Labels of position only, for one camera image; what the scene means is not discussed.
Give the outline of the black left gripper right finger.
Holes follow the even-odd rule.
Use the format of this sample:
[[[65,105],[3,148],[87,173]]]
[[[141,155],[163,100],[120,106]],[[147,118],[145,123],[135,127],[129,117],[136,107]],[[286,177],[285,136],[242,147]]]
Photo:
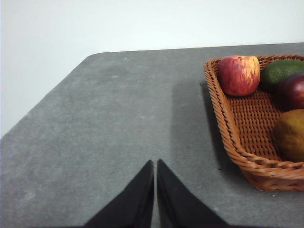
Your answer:
[[[157,161],[157,196],[162,228],[228,227],[228,223],[193,195],[161,159]]]

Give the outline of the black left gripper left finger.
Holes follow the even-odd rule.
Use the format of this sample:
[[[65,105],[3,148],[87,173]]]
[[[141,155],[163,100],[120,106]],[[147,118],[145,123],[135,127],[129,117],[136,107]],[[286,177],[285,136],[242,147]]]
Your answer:
[[[124,190],[94,215],[85,228],[149,228],[154,204],[153,162],[147,161]]]

